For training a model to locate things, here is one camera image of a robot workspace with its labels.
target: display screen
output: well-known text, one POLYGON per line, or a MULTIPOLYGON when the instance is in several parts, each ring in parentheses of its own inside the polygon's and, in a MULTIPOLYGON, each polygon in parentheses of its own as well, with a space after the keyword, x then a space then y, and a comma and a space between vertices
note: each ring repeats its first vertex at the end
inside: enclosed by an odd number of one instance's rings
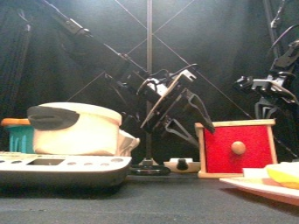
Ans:
POLYGON ((57 158, 37 158, 28 165, 57 165, 64 159, 57 158))

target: white lid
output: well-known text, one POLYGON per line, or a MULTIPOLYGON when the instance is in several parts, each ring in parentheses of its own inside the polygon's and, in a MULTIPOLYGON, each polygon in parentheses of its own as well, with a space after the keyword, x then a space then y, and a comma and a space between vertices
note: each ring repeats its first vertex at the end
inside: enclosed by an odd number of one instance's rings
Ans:
POLYGON ((68 109, 76 111, 77 113, 95 114, 100 116, 105 116, 117 121, 119 125, 121 124, 121 115, 109 108, 103 108, 96 105, 77 103, 77 102, 48 102, 41 104, 43 107, 57 108, 57 109, 68 109))

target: teal box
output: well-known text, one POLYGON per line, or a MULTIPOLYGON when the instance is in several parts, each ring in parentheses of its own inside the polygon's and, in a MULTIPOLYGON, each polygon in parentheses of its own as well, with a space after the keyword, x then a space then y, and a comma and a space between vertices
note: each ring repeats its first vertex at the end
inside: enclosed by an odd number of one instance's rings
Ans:
POLYGON ((33 127, 6 126, 9 131, 9 151, 33 153, 33 127))
POLYGON ((33 126, 28 119, 5 118, 1 125, 9 132, 9 151, 21 153, 33 152, 33 126))

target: white pot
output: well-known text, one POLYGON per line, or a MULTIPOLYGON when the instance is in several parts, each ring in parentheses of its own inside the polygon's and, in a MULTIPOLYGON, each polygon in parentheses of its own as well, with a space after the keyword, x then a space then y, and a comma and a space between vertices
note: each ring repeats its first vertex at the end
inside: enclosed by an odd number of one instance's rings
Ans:
POLYGON ((121 115, 116 111, 76 102, 51 102, 32 108, 28 109, 28 119, 33 126, 32 148, 37 154, 116 155, 121 124, 121 115), (43 109, 43 114, 35 114, 32 108, 43 109), (47 109, 57 109, 67 114, 60 117, 51 110, 47 114, 47 109), (64 123, 67 120, 71 126, 65 128, 57 123, 64 123), (48 121, 53 126, 57 124, 57 127, 51 126, 47 129, 48 121), (43 122, 44 127, 35 126, 43 122))

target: drawer knob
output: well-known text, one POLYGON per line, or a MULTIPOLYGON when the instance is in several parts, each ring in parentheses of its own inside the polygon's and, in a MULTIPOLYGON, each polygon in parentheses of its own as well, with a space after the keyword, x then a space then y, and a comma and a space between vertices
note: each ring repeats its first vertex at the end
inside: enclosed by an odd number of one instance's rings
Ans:
POLYGON ((247 150, 247 146, 240 141, 236 141, 231 145, 231 150, 233 151, 235 154, 241 155, 247 150))

